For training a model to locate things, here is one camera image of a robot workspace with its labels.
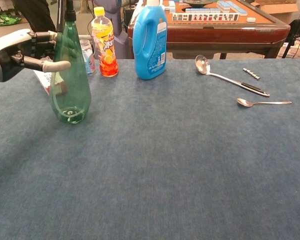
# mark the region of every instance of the floor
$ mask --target floor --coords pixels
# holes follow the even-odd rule
[[[57,4],[53,4],[49,6],[50,8],[50,14],[51,18],[54,20],[54,23],[56,24],[57,21]],[[75,11],[77,12],[77,20],[76,20],[76,25],[78,28],[78,33],[79,35],[88,35],[91,33],[91,25],[90,22],[93,19],[93,15],[89,10],[87,9],[86,6],[84,6],[84,11],[85,13],[79,13],[81,9],[81,1],[80,0],[75,0],[74,1],[74,8]],[[93,6],[92,3],[89,1],[89,8],[92,10]],[[20,30],[20,29],[26,29],[30,28],[28,23],[21,23],[17,25],[12,25],[12,26],[2,26],[0,27],[0,37],[4,36],[6,34],[12,33],[14,31]],[[217,53],[214,55],[214,59],[219,59],[220,53]],[[262,55],[260,54],[255,54],[255,53],[229,53],[227,55],[227,59],[260,59],[263,58]],[[172,53],[167,54],[167,59],[173,59]]]

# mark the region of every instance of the table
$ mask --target table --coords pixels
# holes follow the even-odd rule
[[[289,34],[290,26],[243,0],[231,1],[245,10],[248,15],[240,16],[238,21],[173,21],[174,14],[166,11],[167,51],[173,52],[174,56],[180,53],[197,54],[204,51],[208,54],[253,52],[265,55],[265,58],[276,58]],[[165,6],[169,5],[168,2],[163,0]],[[134,25],[146,3],[147,0],[139,0],[128,26],[131,56],[133,56]],[[177,2],[175,4],[176,13],[186,14],[184,9],[187,6],[179,5]],[[216,2],[205,6],[205,8],[216,7]],[[247,23],[247,17],[256,18],[256,22]]]
[[[269,98],[193,60],[149,81],[118,63],[78,125],[32,71],[0,83],[0,240],[300,240],[300,59],[211,61]]]

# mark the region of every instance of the cardboard box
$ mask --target cardboard box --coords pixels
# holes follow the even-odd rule
[[[278,1],[282,2],[295,2],[295,0],[275,0],[274,2],[267,0],[256,0],[259,2],[252,2],[251,5],[259,8],[271,16],[274,16],[276,19],[280,21],[290,24],[291,17],[294,12],[298,11],[298,5],[296,3],[281,3],[281,4],[273,4],[278,3]]]

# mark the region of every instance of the robotic hand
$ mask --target robotic hand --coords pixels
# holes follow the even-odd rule
[[[70,68],[68,61],[40,60],[54,55],[57,36],[52,31],[22,29],[0,37],[0,82],[8,81],[23,68],[42,72],[59,72]]]

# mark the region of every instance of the spoon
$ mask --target spoon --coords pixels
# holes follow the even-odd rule
[[[292,104],[292,101],[258,101],[258,102],[250,102],[247,100],[244,100],[242,98],[237,98],[236,101],[247,107],[247,108],[251,108],[253,105],[255,104]]]
[[[210,72],[210,63],[209,63],[208,59],[205,56],[202,56],[202,55],[196,56],[195,66],[196,66],[196,69],[203,75],[215,76],[217,78],[226,80],[226,81],[228,81],[228,82],[230,82],[234,85],[237,85],[237,86],[239,86],[243,89],[246,89],[250,92],[253,92],[255,94],[259,94],[259,95],[264,96],[264,97],[269,97],[270,96],[269,93],[261,90],[260,88],[258,88],[256,86],[250,85],[250,84],[245,83],[245,82],[235,81],[235,80],[229,79],[225,76],[221,76],[219,74]]]

